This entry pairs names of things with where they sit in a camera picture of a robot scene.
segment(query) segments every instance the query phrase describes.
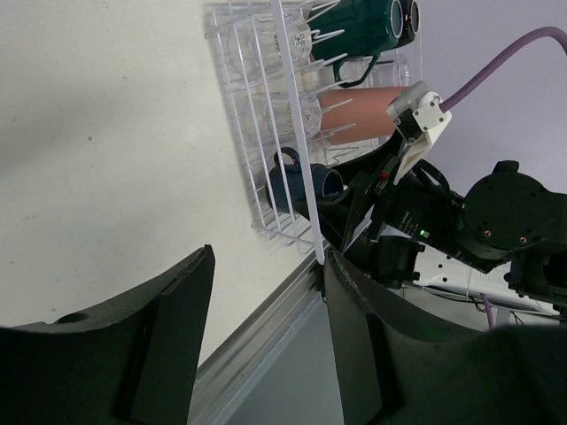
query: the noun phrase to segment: purple cable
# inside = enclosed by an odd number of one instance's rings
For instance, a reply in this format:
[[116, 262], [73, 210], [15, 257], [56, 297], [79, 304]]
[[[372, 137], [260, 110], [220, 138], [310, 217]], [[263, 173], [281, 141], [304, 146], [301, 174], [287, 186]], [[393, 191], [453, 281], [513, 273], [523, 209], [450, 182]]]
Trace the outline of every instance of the purple cable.
[[516, 54], [520, 49], [543, 37], [551, 37], [555, 39], [559, 44], [561, 44], [561, 47], [565, 50], [565, 54], [567, 54], [567, 34], [564, 33], [563, 30], [556, 27], [543, 27], [531, 31], [531, 33], [518, 38], [515, 42], [510, 44], [510, 46], [494, 58], [490, 64], [485, 66], [479, 73], [477, 73], [477, 75], [472, 77], [469, 82], [462, 86], [459, 91], [449, 97], [445, 102], [442, 102], [439, 105], [441, 111], [447, 112], [452, 109], [453, 106], [461, 102], [472, 92], [472, 90], [478, 87], [482, 81], [486, 80], [494, 71], [500, 68], [504, 62], [514, 56], [514, 54]]
[[482, 304], [485, 305], [486, 317], [488, 317], [488, 328], [494, 329], [494, 317], [493, 317], [493, 311], [492, 311], [492, 306], [490, 305], [490, 301], [488, 301], [488, 297], [486, 296], [486, 294], [480, 294], [480, 298], [482, 299]]

